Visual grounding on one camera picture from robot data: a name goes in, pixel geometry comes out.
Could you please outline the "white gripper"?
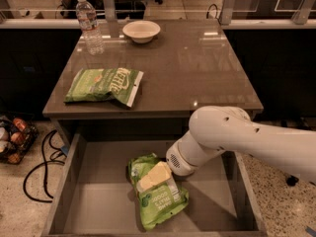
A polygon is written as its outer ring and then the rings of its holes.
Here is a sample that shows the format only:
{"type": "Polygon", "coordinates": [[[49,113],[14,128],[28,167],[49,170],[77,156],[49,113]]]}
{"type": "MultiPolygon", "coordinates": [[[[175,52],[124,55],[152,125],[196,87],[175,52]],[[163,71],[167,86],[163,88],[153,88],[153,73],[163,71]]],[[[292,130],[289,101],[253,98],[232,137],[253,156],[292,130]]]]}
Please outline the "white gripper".
{"type": "Polygon", "coordinates": [[[143,193],[169,180],[172,172],[178,176],[191,175],[206,162],[220,156],[223,152],[224,147],[217,142],[212,142],[205,134],[194,134],[192,131],[188,131],[167,150],[167,163],[157,163],[139,180],[136,188],[143,193]]]}

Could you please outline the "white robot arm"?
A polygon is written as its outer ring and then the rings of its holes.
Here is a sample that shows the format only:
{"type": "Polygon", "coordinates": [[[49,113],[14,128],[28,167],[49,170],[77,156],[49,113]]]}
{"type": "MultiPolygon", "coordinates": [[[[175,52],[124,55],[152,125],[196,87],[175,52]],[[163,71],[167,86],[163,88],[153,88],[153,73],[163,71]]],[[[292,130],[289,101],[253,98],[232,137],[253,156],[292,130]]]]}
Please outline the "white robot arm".
{"type": "Polygon", "coordinates": [[[166,152],[169,176],[188,176],[226,151],[259,158],[286,172],[288,180],[316,182],[316,132],[251,121],[237,107],[195,110],[189,130],[166,152]]]}

